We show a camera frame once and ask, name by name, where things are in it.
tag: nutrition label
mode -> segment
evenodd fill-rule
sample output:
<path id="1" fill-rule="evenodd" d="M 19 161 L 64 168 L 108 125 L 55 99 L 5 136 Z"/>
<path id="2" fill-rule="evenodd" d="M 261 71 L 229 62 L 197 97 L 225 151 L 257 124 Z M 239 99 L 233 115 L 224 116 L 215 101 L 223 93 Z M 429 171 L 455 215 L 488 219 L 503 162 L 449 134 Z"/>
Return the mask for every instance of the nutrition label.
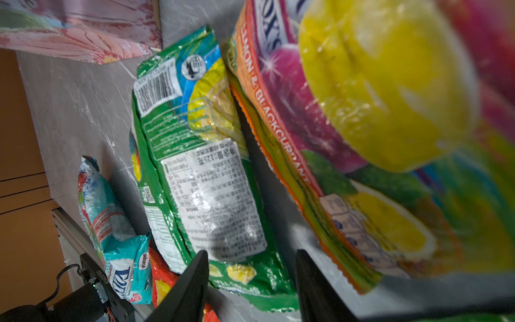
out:
<path id="1" fill-rule="evenodd" d="M 250 185 L 231 139 L 161 161 L 195 251 L 238 261 L 267 247 Z"/>
<path id="2" fill-rule="evenodd" d="M 320 197 L 320 204 L 336 228 L 375 270 L 385 275 L 410 278 L 408 273 L 398 267 L 397 260 L 384 252 L 374 237 L 367 233 L 364 225 L 364 221 L 367 221 L 365 215 L 353 209 L 336 194 Z"/>
<path id="3" fill-rule="evenodd" d="M 152 229 L 152 235 L 159 252 L 170 270 L 182 274 L 186 269 L 181 253 L 177 249 L 171 232 L 164 221 L 163 212 L 159 207 L 145 206 L 148 224 Z"/>

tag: barcode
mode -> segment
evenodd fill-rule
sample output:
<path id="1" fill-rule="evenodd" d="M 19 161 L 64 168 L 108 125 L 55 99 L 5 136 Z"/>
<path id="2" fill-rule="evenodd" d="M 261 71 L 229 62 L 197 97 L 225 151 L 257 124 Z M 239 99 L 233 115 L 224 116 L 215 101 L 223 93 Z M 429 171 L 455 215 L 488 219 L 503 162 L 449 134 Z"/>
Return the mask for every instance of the barcode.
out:
<path id="1" fill-rule="evenodd" d="M 134 83 L 134 94 L 141 117 L 155 107 L 182 96 L 175 58 L 170 58 Z"/>
<path id="2" fill-rule="evenodd" d="M 150 192 L 150 187 L 146 185 L 143 187 L 143 190 L 145 191 L 145 197 L 147 197 L 148 202 L 150 204 L 155 204 L 156 201 L 154 200 L 154 197 L 152 196 L 152 194 Z"/>

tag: gray tabletop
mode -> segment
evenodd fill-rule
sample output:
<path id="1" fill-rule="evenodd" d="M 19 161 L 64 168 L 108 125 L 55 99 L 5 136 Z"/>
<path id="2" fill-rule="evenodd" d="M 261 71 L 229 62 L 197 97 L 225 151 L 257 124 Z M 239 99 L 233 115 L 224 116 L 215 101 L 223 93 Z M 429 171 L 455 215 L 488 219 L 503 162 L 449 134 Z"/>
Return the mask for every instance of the gray tabletop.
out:
<path id="1" fill-rule="evenodd" d="M 244 0 L 161 1 L 163 44 L 168 46 L 209 23 L 219 40 L 232 32 Z M 132 174 L 129 152 L 131 89 L 145 58 L 95 65 L 18 52 L 52 198 L 82 227 L 77 170 L 82 155 L 98 160 L 137 233 L 149 226 Z M 385 278 L 359 296 L 321 250 L 286 189 L 267 165 L 242 120 L 251 160 L 279 250 L 292 273 L 295 251 L 306 249 L 351 311 L 362 319 L 409 318 L 435 312 L 496 309 L 515 298 L 515 274 L 451 275 L 441 279 Z M 222 322 L 299 321 L 300 314 L 263 313 L 236 294 L 210 290 L 208 301 Z"/>

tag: red snack bag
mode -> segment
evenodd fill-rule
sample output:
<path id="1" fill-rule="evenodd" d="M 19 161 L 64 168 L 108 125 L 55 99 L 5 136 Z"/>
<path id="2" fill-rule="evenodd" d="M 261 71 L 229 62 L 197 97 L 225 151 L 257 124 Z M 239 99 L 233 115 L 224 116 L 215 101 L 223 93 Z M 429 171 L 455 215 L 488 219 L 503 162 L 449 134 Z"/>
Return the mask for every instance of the red snack bag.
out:
<path id="1" fill-rule="evenodd" d="M 148 248 L 150 263 L 152 264 L 152 303 L 155 307 L 163 301 L 170 289 L 174 287 L 179 275 L 171 272 L 161 255 L 152 248 Z M 220 322 L 215 311 L 209 304 L 204 307 L 203 322 Z"/>

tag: yellow lemon slice image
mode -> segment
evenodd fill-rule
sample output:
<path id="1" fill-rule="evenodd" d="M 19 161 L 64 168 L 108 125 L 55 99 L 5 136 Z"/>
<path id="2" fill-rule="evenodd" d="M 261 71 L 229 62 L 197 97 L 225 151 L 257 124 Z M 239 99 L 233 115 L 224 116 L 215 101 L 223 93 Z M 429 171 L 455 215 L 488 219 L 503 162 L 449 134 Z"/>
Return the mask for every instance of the yellow lemon slice image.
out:
<path id="1" fill-rule="evenodd" d="M 158 305 L 164 300 L 168 292 L 170 292 L 171 287 L 161 280 L 155 280 L 156 282 L 156 293 L 157 293 L 157 302 Z"/>
<path id="2" fill-rule="evenodd" d="M 331 125 L 384 170 L 452 152 L 479 119 L 473 64 L 431 1 L 313 0 L 299 52 Z"/>
<path id="3" fill-rule="evenodd" d="M 187 119 L 190 128 L 203 140 L 215 142 L 231 138 L 238 144 L 241 157 L 249 157 L 221 58 L 195 84 Z"/>
<path id="4" fill-rule="evenodd" d="M 358 194 L 346 196 L 345 200 L 384 252 L 410 262 L 431 258 L 437 241 L 420 220 L 380 192 L 355 181 L 352 184 Z"/>
<path id="5" fill-rule="evenodd" d="M 254 267 L 236 264 L 227 267 L 227 274 L 233 281 L 247 285 L 258 273 Z"/>
<path id="6" fill-rule="evenodd" d="M 209 264 L 209 276 L 222 277 L 222 272 L 213 264 Z"/>

